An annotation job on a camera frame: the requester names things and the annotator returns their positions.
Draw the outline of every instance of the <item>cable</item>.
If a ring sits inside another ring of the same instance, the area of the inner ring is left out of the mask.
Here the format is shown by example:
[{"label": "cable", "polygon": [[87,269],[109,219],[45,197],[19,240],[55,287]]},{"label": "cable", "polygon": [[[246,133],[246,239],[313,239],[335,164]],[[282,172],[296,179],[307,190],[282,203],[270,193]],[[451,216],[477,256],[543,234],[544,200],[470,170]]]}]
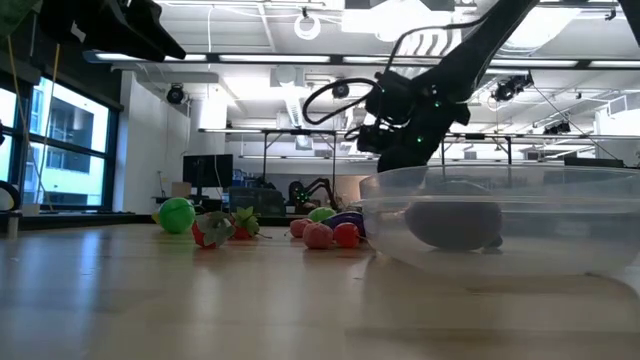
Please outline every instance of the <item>cable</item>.
[{"label": "cable", "polygon": [[589,134],[585,133],[584,131],[582,131],[582,129],[580,129],[578,126],[576,126],[576,124],[574,124],[568,116],[566,116],[564,113],[562,113],[562,111],[560,111],[560,109],[558,109],[555,105],[553,105],[553,103],[547,98],[547,96],[540,91],[540,89],[538,89],[535,85],[531,85],[534,89],[536,89],[536,91],[538,92],[538,94],[540,94],[540,96],[542,96],[542,98],[549,104],[551,105],[551,107],[557,111],[558,114],[560,114],[560,116],[562,116],[564,118],[564,120],[566,122],[568,122],[569,124],[571,124],[574,128],[576,128],[576,130],[578,130],[584,137],[586,137],[587,139],[589,139],[589,141],[591,141],[593,143],[593,145],[595,145],[598,149],[604,151],[607,155],[611,156],[613,159],[615,160],[620,160],[618,159],[618,157],[614,156],[612,153],[610,153],[609,151],[607,151],[607,149],[605,149],[604,147],[602,147],[600,144],[598,144],[597,141],[593,140]]},{"label": "cable", "polygon": [[[391,51],[391,55],[389,56],[389,60],[387,62],[387,65],[385,66],[385,70],[384,72],[387,72],[390,68],[391,65],[393,63],[393,59],[395,58],[398,50],[400,49],[400,45],[402,44],[402,41],[409,35],[418,32],[418,31],[424,31],[424,30],[454,30],[454,29],[465,29],[465,28],[470,28],[470,27],[474,27],[477,26],[479,24],[481,24],[482,22],[484,22],[487,17],[489,16],[489,14],[491,13],[491,11],[486,12],[484,15],[482,15],[480,18],[478,18],[477,20],[471,21],[471,22],[467,22],[467,23],[459,23],[459,24],[449,24],[449,25],[444,25],[444,26],[425,26],[425,27],[420,27],[420,28],[415,28],[409,31],[406,31],[405,33],[403,33],[400,38],[398,38],[398,40],[396,41],[393,50]],[[302,116],[304,118],[304,120],[306,122],[308,122],[309,124],[312,125],[320,125],[323,122],[329,120],[330,118],[336,116],[337,114],[340,114],[341,112],[352,108],[362,102],[364,102],[367,97],[369,96],[369,94],[371,94],[371,92],[367,93],[366,95],[362,96],[361,98],[359,98],[358,100],[345,105],[341,108],[339,108],[338,110],[335,110],[333,112],[331,112],[330,114],[323,116],[320,120],[311,120],[307,114],[308,112],[308,108],[309,105],[311,105],[311,103],[318,98],[320,95],[322,95],[323,93],[325,93],[328,90],[332,90],[338,86],[341,85],[347,85],[347,84],[368,84],[371,85],[373,87],[378,88],[378,90],[380,90],[380,92],[384,92],[384,89],[380,86],[380,84],[378,84],[377,82],[367,79],[367,78],[352,78],[352,79],[340,79],[337,81],[334,81],[331,84],[325,85],[322,88],[318,89],[317,91],[315,91],[313,94],[311,94],[311,96],[309,96],[309,98],[304,102],[304,105],[302,106]],[[383,119],[380,118],[380,114],[382,113],[382,101],[380,101],[380,105],[378,108],[378,116],[376,117],[376,121],[375,124],[379,125]],[[393,127],[392,125],[402,125],[402,124],[393,124],[391,122],[389,122],[388,119],[384,119],[387,123],[389,123],[389,125],[391,125],[391,127]],[[345,140],[354,140],[357,138],[357,136],[355,137],[351,137],[351,135],[356,131],[359,130],[360,127],[356,127],[354,129],[351,129],[347,132],[347,134],[345,134]]]},{"label": "cable", "polygon": [[[13,73],[13,86],[15,88],[16,91],[16,97],[18,99],[20,99],[20,89],[18,87],[18,72],[16,71],[16,64],[15,64],[15,59],[13,57],[13,46],[11,44],[11,35],[7,35],[7,47],[9,50],[9,63],[11,65],[11,72]],[[54,63],[54,72],[53,72],[53,79],[54,79],[54,84],[55,84],[55,79],[57,76],[57,71],[58,71],[58,54],[59,54],[59,49],[60,49],[60,44],[57,45],[56,47],[56,59],[55,59],[55,63]],[[18,110],[20,113],[20,120],[22,122],[22,128],[24,129],[24,140],[27,144],[27,147],[31,147],[31,149],[33,149],[33,146],[31,145],[31,142],[29,141],[29,128],[27,127],[27,117],[24,114],[24,109],[23,106],[20,105],[18,106]],[[40,188],[42,188],[42,193],[45,195],[47,203],[49,204],[49,210],[53,211],[53,205],[51,204],[51,197],[49,196],[49,193],[45,190],[44,185],[42,184],[42,177],[40,176],[40,172],[38,171],[38,167],[35,166],[38,161],[36,160],[36,154],[35,151],[31,151],[31,160],[33,161],[33,168],[36,172],[36,176],[38,177],[38,191],[40,190]]]},{"label": "cable", "polygon": [[[367,97],[369,96],[369,93],[367,93],[366,95],[360,97],[358,100],[353,101],[352,103],[345,105],[341,108],[339,108],[338,110],[333,111],[332,113],[323,116],[320,120],[311,120],[309,118],[308,115],[308,109],[309,109],[309,105],[311,105],[311,103],[317,99],[320,95],[324,94],[325,92],[327,92],[328,90],[333,90],[334,88],[338,87],[338,86],[342,86],[342,85],[348,85],[348,84],[367,84],[367,85],[371,85],[372,87],[378,88],[380,91],[382,90],[382,87],[380,86],[380,84],[378,84],[377,82],[371,80],[371,79],[367,79],[367,78],[352,78],[352,79],[340,79],[340,80],[336,80],[334,82],[332,82],[331,84],[325,85],[323,87],[321,87],[320,89],[316,90],[313,94],[311,94],[311,96],[309,96],[307,98],[307,100],[304,102],[304,105],[302,105],[302,117],[304,118],[304,120],[306,122],[308,122],[311,125],[320,125],[322,123],[324,123],[325,121],[329,120],[330,118],[340,114],[341,112],[352,108],[358,104],[360,104],[361,102],[367,100]],[[382,110],[382,101],[380,102],[380,107],[378,109],[378,114],[381,113]]]}]

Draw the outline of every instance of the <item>table surface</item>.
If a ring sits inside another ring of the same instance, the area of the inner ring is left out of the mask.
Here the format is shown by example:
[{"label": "table surface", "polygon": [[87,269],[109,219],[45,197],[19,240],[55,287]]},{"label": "table surface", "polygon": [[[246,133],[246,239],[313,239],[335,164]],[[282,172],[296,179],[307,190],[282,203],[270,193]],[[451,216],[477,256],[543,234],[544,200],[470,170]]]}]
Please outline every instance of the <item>table surface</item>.
[{"label": "table surface", "polygon": [[0,357],[634,359],[635,269],[451,279],[372,250],[202,250],[154,225],[0,240]]}]

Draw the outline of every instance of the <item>red toy fruit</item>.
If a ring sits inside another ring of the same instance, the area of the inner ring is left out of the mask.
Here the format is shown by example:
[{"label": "red toy fruit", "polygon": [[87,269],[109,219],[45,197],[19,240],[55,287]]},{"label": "red toy fruit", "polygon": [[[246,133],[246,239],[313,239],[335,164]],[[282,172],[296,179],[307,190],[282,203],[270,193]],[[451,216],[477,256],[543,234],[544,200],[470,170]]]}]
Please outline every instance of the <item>red toy fruit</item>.
[{"label": "red toy fruit", "polygon": [[298,219],[291,222],[289,225],[289,231],[291,232],[291,236],[296,238],[301,238],[304,234],[304,229],[307,225],[312,224],[313,221],[311,219]]},{"label": "red toy fruit", "polygon": [[309,224],[304,228],[302,239],[309,249],[326,250],[333,244],[333,231],[324,224]]},{"label": "red toy fruit", "polygon": [[333,239],[340,247],[355,249],[360,244],[360,231],[353,223],[342,223],[333,230]]}]

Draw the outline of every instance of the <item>robotic arm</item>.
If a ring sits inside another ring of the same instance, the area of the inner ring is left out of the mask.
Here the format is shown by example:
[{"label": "robotic arm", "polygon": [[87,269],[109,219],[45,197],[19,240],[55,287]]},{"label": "robotic arm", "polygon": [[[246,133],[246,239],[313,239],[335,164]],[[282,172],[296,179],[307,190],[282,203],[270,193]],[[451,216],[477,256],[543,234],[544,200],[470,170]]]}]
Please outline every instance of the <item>robotic arm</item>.
[{"label": "robotic arm", "polygon": [[[381,154],[378,172],[425,165],[454,121],[469,123],[466,101],[493,56],[538,2],[498,0],[471,35],[437,66],[412,80],[389,66],[376,74],[379,86],[368,95],[366,109],[378,121],[360,128],[357,146]],[[381,127],[381,120],[399,126]]]}]

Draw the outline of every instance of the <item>green ball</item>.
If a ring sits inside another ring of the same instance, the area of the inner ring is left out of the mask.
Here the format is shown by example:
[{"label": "green ball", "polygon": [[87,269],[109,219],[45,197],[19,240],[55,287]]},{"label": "green ball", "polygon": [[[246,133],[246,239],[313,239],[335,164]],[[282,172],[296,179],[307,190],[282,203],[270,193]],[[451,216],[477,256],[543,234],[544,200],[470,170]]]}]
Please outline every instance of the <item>green ball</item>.
[{"label": "green ball", "polygon": [[317,208],[309,213],[309,219],[313,222],[323,222],[335,214],[331,208]]},{"label": "green ball", "polygon": [[164,202],[158,211],[160,226],[171,234],[182,234],[196,220],[193,205],[185,198],[172,198]]}]

